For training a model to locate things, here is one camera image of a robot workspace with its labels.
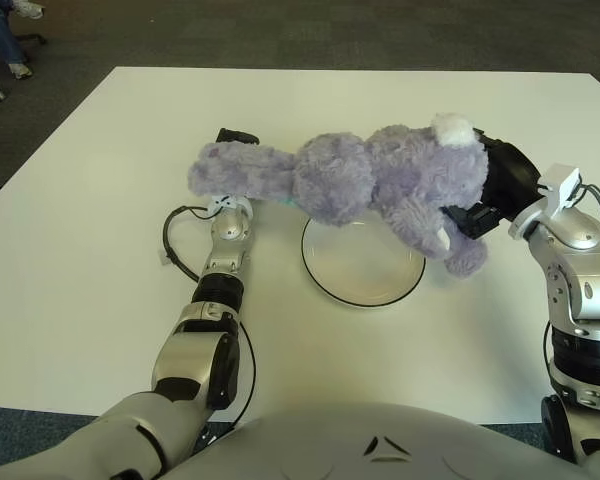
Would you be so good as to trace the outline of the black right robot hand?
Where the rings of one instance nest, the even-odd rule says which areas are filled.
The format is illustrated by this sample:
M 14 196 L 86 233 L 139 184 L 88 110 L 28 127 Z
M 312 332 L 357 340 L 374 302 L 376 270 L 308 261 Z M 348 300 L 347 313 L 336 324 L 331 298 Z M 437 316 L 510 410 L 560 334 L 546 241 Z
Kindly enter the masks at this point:
M 480 199 L 471 207 L 442 209 L 471 239 L 481 238 L 503 219 L 512 222 L 541 198 L 537 191 L 540 173 L 535 165 L 514 145 L 489 138 L 480 129 L 475 132 L 488 156 L 488 173 Z

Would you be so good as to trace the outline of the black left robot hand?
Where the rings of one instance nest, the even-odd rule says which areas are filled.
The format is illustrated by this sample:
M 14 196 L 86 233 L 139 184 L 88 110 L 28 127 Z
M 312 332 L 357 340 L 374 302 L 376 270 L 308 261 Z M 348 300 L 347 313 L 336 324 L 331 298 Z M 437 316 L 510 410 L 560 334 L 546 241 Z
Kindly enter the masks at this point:
M 260 144 L 259 138 L 253 134 L 242 132 L 242 131 L 237 131 L 237 130 L 230 130 L 227 128 L 221 128 L 219 130 L 217 138 L 216 138 L 216 142 L 217 143 L 239 142 L 242 144 L 252 144 L 252 145 Z

